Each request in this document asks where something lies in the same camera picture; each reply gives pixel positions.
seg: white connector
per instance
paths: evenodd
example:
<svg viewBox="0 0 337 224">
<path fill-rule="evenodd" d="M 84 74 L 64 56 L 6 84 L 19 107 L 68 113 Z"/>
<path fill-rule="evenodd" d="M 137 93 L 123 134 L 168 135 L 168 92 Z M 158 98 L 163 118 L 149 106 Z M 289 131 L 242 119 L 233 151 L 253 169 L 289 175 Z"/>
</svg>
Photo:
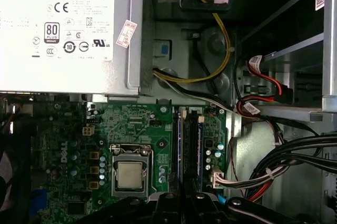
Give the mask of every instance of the white connector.
<svg viewBox="0 0 337 224">
<path fill-rule="evenodd" d="M 213 166 L 211 170 L 211 175 L 210 175 L 212 188 L 213 189 L 223 188 L 223 185 L 221 185 L 220 183 L 217 183 L 216 178 L 215 178 L 216 176 L 220 176 L 224 178 L 225 174 L 219 169 L 219 167 Z"/>
<path fill-rule="evenodd" d="M 82 135 L 83 136 L 92 136 L 95 133 L 95 126 L 88 125 L 82 128 Z"/>
</svg>

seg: silver metal panel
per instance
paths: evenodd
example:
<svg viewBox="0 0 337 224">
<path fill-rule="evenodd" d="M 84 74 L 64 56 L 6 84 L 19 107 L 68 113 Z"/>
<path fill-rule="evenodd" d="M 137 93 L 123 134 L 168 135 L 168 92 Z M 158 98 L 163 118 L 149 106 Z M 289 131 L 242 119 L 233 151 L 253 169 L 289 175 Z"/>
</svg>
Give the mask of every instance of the silver metal panel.
<svg viewBox="0 0 337 224">
<path fill-rule="evenodd" d="M 322 72 L 322 52 L 324 34 L 321 33 L 305 41 L 266 55 L 262 69 L 273 72 Z"/>
<path fill-rule="evenodd" d="M 257 105 L 262 115 L 274 116 L 304 122 L 317 122 L 323 120 L 321 109 L 302 108 L 293 106 Z"/>
<path fill-rule="evenodd" d="M 325 112 L 337 112 L 337 0 L 324 0 L 323 103 Z"/>
<path fill-rule="evenodd" d="M 142 1 L 115 0 L 112 62 L 34 60 L 8 62 L 0 56 L 2 91 L 137 95 L 140 85 Z M 129 48 L 115 44 L 125 20 L 138 24 Z M 22 77 L 13 76 L 13 67 Z"/>
<path fill-rule="evenodd" d="M 253 36 L 255 33 L 257 33 L 259 30 L 261 30 L 263 27 L 268 25 L 271 21 L 273 21 L 275 18 L 277 18 L 279 15 L 281 15 L 283 12 L 285 12 L 287 9 L 289 9 L 291 6 L 293 6 L 295 3 L 297 3 L 299 0 L 290 0 L 285 5 L 283 5 L 280 9 L 278 9 L 276 12 L 274 12 L 269 18 L 267 18 L 265 21 L 263 21 L 258 27 L 256 27 L 253 31 L 248 33 L 246 36 L 244 36 L 241 39 L 241 42 L 244 42 L 251 36 Z"/>
</svg>

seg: power connector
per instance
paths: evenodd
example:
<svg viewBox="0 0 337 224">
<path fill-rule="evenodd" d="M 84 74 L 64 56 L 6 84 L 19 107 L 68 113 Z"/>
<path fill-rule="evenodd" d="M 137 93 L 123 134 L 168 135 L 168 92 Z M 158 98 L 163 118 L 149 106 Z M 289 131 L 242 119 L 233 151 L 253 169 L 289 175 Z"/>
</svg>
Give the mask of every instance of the power connector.
<svg viewBox="0 0 337 224">
<path fill-rule="evenodd" d="M 213 189 L 221 189 L 223 188 L 223 185 L 220 183 L 217 183 L 215 177 L 216 176 L 220 176 L 222 178 L 224 178 L 225 174 L 219 169 L 218 166 L 213 166 L 211 169 L 211 175 L 210 175 L 210 180 L 212 183 L 212 188 Z"/>
</svg>

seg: power supply label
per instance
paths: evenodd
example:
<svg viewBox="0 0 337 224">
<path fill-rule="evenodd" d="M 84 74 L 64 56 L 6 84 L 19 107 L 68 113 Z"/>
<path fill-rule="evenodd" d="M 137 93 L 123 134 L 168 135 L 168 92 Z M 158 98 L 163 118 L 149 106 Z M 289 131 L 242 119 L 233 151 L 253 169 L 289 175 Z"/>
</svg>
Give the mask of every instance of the power supply label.
<svg viewBox="0 0 337 224">
<path fill-rule="evenodd" d="M 115 0 L 0 0 L 0 53 L 111 61 Z"/>
</svg>

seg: black wire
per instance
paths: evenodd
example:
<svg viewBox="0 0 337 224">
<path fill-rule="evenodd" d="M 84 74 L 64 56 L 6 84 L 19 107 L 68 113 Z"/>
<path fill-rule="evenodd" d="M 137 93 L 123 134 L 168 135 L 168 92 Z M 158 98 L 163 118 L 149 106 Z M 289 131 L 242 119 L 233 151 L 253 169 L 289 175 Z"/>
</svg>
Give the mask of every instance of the black wire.
<svg viewBox="0 0 337 224">
<path fill-rule="evenodd" d="M 211 75 L 210 71 L 208 70 L 204 61 L 201 58 L 201 54 L 199 53 L 198 50 L 198 40 L 196 38 L 192 39 L 192 58 L 194 58 L 198 62 L 199 66 L 205 72 L 206 76 Z M 217 91 L 214 80 L 211 80 L 210 84 L 213 94 L 218 94 L 219 92 Z"/>
<path fill-rule="evenodd" d="M 271 158 L 278 157 L 282 155 L 283 153 L 289 153 L 291 151 L 296 151 L 296 150 L 302 150 L 302 149 L 310 149 L 310 148 L 317 148 L 321 149 L 322 147 L 334 147 L 337 146 L 337 135 L 322 135 L 322 136 L 314 136 L 314 137 L 306 137 L 306 138 L 300 138 L 296 139 L 290 142 L 286 142 L 283 145 L 279 146 L 278 148 L 272 150 L 269 154 L 263 158 L 254 171 L 252 172 L 250 176 L 250 180 L 254 179 L 261 174 L 265 174 L 265 169 L 268 167 L 266 163 L 268 164 L 268 161 Z M 301 160 L 296 159 L 296 160 L 287 160 L 287 162 L 283 162 L 280 165 L 299 165 L 303 163 Z M 249 198 L 252 195 L 254 195 L 262 186 L 255 188 L 255 189 L 247 189 L 245 191 L 245 198 Z"/>
<path fill-rule="evenodd" d="M 239 66 L 239 62 L 241 59 L 243 59 L 243 56 L 240 56 L 239 58 L 237 58 L 235 65 L 234 65 L 234 71 L 233 71 L 233 82 L 234 82 L 234 89 L 235 89 L 235 93 L 237 95 L 237 98 L 240 102 L 242 102 L 242 104 L 245 104 L 245 101 L 242 99 L 240 90 L 239 90 L 239 86 L 237 84 L 237 68 Z"/>
<path fill-rule="evenodd" d="M 220 98 L 218 98 L 217 96 L 213 96 L 211 94 L 208 94 L 208 93 L 203 93 L 203 92 L 198 92 L 198 91 L 190 91 L 190 90 L 187 90 L 183 87 L 181 87 L 180 85 L 178 85 L 177 83 L 174 83 L 174 82 L 170 82 L 168 81 L 169 84 L 174 87 L 175 89 L 177 89 L 178 91 L 184 93 L 184 94 L 187 94 L 187 95 L 193 95 L 193 96 L 200 96 L 202 98 L 207 98 L 207 99 L 211 99 L 221 105 L 223 105 L 225 108 L 227 108 L 228 110 L 230 111 L 233 111 L 233 108 L 228 105 L 226 102 L 222 101 Z"/>
</svg>

